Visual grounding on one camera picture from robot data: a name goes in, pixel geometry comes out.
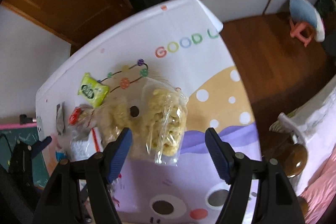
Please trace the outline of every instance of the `green cutting mat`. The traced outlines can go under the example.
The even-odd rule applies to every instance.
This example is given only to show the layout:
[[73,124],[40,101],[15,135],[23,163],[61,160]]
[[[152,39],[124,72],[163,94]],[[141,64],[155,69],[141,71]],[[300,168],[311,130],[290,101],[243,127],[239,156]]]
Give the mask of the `green cutting mat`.
[[[16,140],[32,145],[39,139],[37,133],[37,127],[30,128],[17,128],[0,130],[0,134],[3,133],[7,136],[11,149],[14,150]],[[8,161],[11,158],[11,152],[9,151],[6,139],[2,137],[0,139],[0,164],[8,171]],[[45,187],[49,179],[48,171],[45,166],[42,153],[39,153],[33,159],[33,181],[36,186]]]

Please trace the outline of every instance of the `colorful letter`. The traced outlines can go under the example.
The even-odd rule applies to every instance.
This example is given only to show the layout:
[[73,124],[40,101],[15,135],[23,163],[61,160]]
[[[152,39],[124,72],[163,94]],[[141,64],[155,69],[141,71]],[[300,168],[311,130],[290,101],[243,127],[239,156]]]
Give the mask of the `colorful letter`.
[[[172,49],[170,48],[171,44],[174,44],[174,45],[175,45],[175,49],[174,49],[174,50],[172,50]],[[179,49],[179,45],[178,45],[176,42],[170,42],[170,43],[168,44],[168,46],[167,46],[167,50],[168,50],[169,52],[176,52],[178,49]]]
[[219,34],[217,33],[216,35],[211,35],[211,34],[210,34],[210,29],[208,29],[208,36],[209,36],[211,39],[215,39],[215,38],[219,37]]
[[193,40],[194,44],[198,44],[198,43],[201,43],[203,41],[203,37],[199,33],[192,34],[191,39]]
[[155,55],[157,58],[162,58],[162,57],[165,57],[167,55],[167,51],[165,49],[165,47],[158,47],[156,50],[155,50]]
[[[183,40],[187,40],[188,41],[188,45],[187,46],[185,46],[185,45],[182,44]],[[181,45],[182,48],[189,48],[191,46],[191,40],[188,37],[183,37],[180,40],[180,45]]]

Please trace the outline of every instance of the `wooden floor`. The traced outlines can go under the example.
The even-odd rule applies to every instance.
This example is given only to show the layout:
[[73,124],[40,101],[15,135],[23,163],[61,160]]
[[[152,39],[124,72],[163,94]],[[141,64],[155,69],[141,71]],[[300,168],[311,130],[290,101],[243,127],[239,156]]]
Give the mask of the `wooden floor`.
[[287,138],[268,131],[280,112],[289,113],[314,96],[336,73],[321,45],[292,39],[287,14],[224,24],[221,36],[245,85],[263,153]]

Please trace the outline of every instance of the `plastic bag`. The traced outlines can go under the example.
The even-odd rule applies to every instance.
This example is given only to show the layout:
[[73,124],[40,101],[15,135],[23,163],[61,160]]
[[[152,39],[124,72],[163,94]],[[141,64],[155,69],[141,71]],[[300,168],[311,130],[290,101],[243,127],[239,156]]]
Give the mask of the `plastic bag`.
[[125,97],[107,97],[102,106],[95,109],[94,118],[104,148],[117,139],[123,128],[131,128],[130,110]]
[[109,89],[109,86],[98,83],[90,76],[90,73],[86,72],[78,90],[78,95],[82,94],[93,107],[98,107],[103,102]]
[[64,102],[56,106],[56,130],[59,135],[64,133]]
[[71,139],[67,152],[71,161],[86,160],[94,153],[103,151],[93,113],[92,107],[80,105],[70,115],[66,134]]
[[98,128],[94,127],[90,130],[86,139],[72,140],[70,160],[87,160],[96,152],[102,152],[101,139]]
[[87,139],[91,128],[94,126],[93,108],[87,105],[80,105],[75,107],[69,117],[67,134],[70,134],[74,141]]
[[149,158],[157,164],[175,165],[186,126],[188,98],[160,81],[147,78],[141,100],[144,115],[140,135],[146,140]]

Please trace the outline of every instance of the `screw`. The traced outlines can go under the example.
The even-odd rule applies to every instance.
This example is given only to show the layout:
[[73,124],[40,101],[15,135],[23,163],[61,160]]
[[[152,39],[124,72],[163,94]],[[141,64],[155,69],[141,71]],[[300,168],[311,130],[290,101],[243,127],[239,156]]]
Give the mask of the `screw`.
[[269,163],[272,164],[272,165],[277,165],[278,161],[276,159],[270,159]]
[[59,163],[62,164],[62,165],[66,165],[68,163],[68,160],[67,159],[61,159],[59,161]]
[[103,153],[102,152],[97,152],[93,155],[93,157],[97,160],[101,159],[103,157]]
[[244,158],[244,154],[243,153],[241,153],[241,152],[237,152],[236,154],[235,154],[235,157],[237,158],[237,159],[243,159]]

